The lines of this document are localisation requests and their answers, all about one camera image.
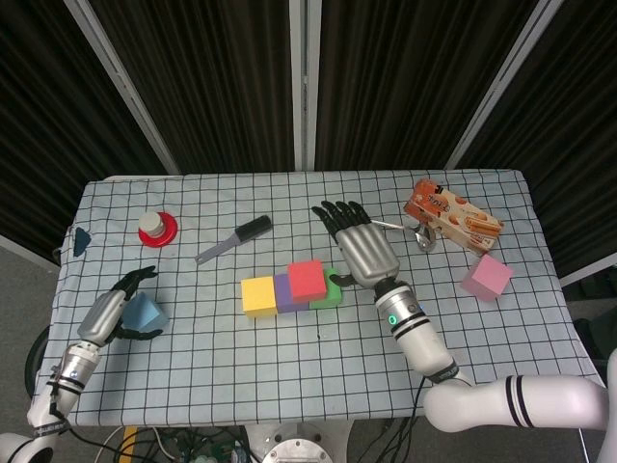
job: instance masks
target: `blue foam block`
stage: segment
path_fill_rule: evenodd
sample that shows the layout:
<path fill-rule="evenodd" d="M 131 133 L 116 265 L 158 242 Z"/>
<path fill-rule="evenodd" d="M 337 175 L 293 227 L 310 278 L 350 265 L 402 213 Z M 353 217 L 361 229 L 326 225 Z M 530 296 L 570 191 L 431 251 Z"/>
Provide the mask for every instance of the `blue foam block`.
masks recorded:
<path fill-rule="evenodd" d="M 154 301 L 139 292 L 131 299 L 122 314 L 122 326 L 128 330 L 147 333 L 153 330 L 162 330 L 170 320 L 161 311 Z"/>

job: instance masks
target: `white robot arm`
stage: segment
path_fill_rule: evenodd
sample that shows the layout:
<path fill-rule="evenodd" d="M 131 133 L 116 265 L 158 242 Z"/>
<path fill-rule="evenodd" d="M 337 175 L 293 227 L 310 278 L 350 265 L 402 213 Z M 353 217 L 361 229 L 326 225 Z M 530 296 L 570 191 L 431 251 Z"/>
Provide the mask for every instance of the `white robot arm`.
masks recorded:
<path fill-rule="evenodd" d="M 375 290 L 377 309 L 410 367 L 434 386 L 424 398 L 426 418 L 437 429 L 455 432 L 482 424 L 520 427 L 568 427 L 608 432 L 599 462 L 617 454 L 617 353 L 609 364 L 612 391 L 578 376 L 509 376 L 473 385 L 458 368 L 412 289 L 397 282 L 399 262 L 381 233 L 357 203 L 322 202 L 312 210 L 338 243 L 351 275 L 332 277 L 341 286 L 353 283 Z"/>
<path fill-rule="evenodd" d="M 156 276 L 154 266 L 129 272 L 111 291 L 94 302 L 77 331 L 81 340 L 70 345 L 43 391 L 28 412 L 33 437 L 0 434 L 0 463 L 48 463 L 58 436 L 70 428 L 67 416 L 100 360 L 98 351 L 114 338 L 150 340 L 161 333 L 121 328 L 122 311 L 139 282 Z"/>

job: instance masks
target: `foam block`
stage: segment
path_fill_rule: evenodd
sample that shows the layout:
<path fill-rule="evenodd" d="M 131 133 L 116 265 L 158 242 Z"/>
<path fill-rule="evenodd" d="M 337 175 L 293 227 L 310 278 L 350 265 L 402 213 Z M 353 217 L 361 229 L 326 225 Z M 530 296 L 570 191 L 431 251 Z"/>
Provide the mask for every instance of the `foam block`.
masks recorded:
<path fill-rule="evenodd" d="M 331 309 L 333 307 L 336 307 L 342 301 L 343 295 L 340 290 L 340 286 L 335 285 L 330 280 L 331 275 L 338 275 L 338 273 L 333 268 L 329 268 L 324 272 L 324 279 L 326 280 L 328 293 L 326 294 L 325 299 L 320 299 L 319 301 L 310 301 L 309 304 L 311 309 Z"/>
<path fill-rule="evenodd" d="M 293 302 L 310 302 L 328 294 L 321 260 L 292 262 L 287 265 Z"/>
<path fill-rule="evenodd" d="M 277 310 L 279 313 L 307 311 L 309 309 L 308 302 L 293 302 L 288 275 L 274 276 L 274 290 L 277 295 Z"/>
<path fill-rule="evenodd" d="M 169 321 L 158 304 L 143 292 L 138 292 L 128 301 L 122 313 L 122 326 L 142 333 L 162 330 Z"/>
<path fill-rule="evenodd" d="M 513 273 L 510 267 L 485 254 L 469 270 L 461 288 L 482 301 L 492 301 L 503 292 Z"/>
<path fill-rule="evenodd" d="M 240 282 L 242 310 L 247 316 L 277 314 L 277 299 L 273 277 L 249 278 Z"/>

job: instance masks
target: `packaging box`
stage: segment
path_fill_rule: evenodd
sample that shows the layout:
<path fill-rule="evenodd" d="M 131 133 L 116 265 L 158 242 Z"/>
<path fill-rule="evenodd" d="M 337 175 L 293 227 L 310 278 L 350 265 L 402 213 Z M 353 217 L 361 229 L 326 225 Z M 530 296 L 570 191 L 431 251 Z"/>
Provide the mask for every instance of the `packaging box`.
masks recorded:
<path fill-rule="evenodd" d="M 503 222 L 429 178 L 420 180 L 405 212 L 478 256 L 495 243 Z"/>

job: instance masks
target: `white tablecloth with black grid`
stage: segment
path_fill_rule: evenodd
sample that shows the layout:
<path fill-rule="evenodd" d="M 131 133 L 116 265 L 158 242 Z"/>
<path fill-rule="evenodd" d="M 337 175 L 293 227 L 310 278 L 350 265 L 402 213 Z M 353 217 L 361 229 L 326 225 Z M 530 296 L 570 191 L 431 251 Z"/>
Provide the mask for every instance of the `white tablecloth with black grid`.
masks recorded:
<path fill-rule="evenodd" d="M 510 374 L 568 373 L 596 381 L 564 302 L 527 184 L 517 171 L 241 174 L 89 183 L 67 233 L 42 370 L 58 363 L 94 299 L 130 270 L 156 265 L 140 288 L 169 316 L 154 340 L 114 340 L 71 414 L 85 425 L 206 424 L 410 416 L 420 376 L 380 320 L 370 290 L 347 288 L 336 310 L 247 318 L 240 280 L 291 261 L 347 267 L 309 207 L 356 201 L 368 214 L 410 222 L 403 205 L 430 177 L 505 223 L 491 255 L 514 269 L 496 301 L 459 287 L 478 257 L 438 239 L 429 255 L 411 233 L 385 231 L 447 347 L 477 383 Z M 167 211 L 174 242 L 144 247 L 138 219 Z M 273 231 L 199 268 L 194 256 L 268 214 Z M 75 229 L 92 237 L 73 255 Z"/>

